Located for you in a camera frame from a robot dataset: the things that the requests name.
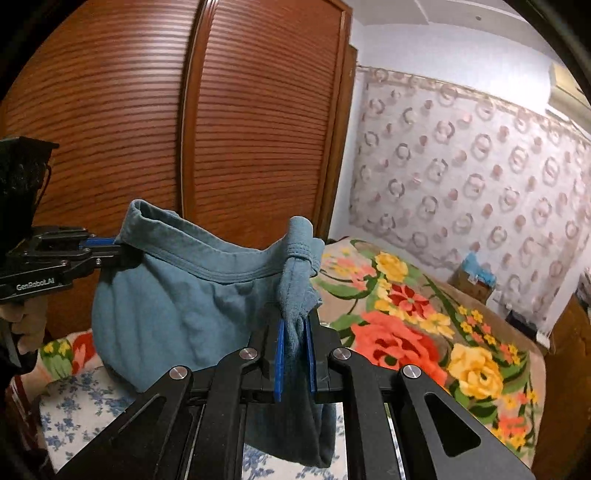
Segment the blue and white floral fabric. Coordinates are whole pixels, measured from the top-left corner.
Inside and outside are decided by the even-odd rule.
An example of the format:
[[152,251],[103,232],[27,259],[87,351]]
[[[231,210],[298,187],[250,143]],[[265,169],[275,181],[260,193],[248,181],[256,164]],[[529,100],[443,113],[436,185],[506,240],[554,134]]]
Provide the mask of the blue and white floral fabric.
[[[132,402],[130,392],[105,367],[48,385],[41,396],[40,414],[53,468],[58,471],[63,467]],[[335,454],[329,468],[286,462],[245,445],[242,480],[347,480],[345,424],[340,403],[336,404],[336,414]]]

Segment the ceiling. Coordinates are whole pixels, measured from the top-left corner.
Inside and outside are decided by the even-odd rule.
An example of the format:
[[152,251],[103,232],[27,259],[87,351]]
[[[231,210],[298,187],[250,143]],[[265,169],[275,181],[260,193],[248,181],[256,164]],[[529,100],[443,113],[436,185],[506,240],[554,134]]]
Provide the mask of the ceiling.
[[554,50],[503,0],[345,0],[363,25],[444,23],[514,40],[559,60]]

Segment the wooden wardrobe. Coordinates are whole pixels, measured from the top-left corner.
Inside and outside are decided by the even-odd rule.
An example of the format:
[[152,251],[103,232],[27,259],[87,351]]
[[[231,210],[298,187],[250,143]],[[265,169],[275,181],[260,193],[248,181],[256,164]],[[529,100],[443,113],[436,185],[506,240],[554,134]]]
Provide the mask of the wooden wardrobe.
[[[247,247],[294,215],[325,235],[350,21],[340,0],[87,0],[0,105],[0,137],[60,144],[35,224],[114,235],[143,198]],[[96,279],[51,297],[54,337],[90,326]]]

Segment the waistband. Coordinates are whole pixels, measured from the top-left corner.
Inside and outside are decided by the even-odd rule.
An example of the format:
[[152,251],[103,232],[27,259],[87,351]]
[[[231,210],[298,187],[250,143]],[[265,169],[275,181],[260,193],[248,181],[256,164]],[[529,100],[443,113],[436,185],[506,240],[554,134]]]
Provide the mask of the waistband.
[[237,283],[283,271],[289,257],[307,260],[310,275],[318,273],[324,242],[313,238],[310,221],[292,217],[287,234],[265,250],[239,247],[144,200],[133,200],[117,237],[126,243],[217,283]]

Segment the human hand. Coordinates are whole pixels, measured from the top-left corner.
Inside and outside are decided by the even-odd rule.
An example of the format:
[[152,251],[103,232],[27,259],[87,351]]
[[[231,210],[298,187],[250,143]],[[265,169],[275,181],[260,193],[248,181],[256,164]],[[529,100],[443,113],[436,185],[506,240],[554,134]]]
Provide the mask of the human hand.
[[0,318],[10,322],[11,331],[22,335],[18,340],[18,352],[24,355],[43,345],[47,323],[47,296],[28,299],[23,305],[7,303],[0,305]]

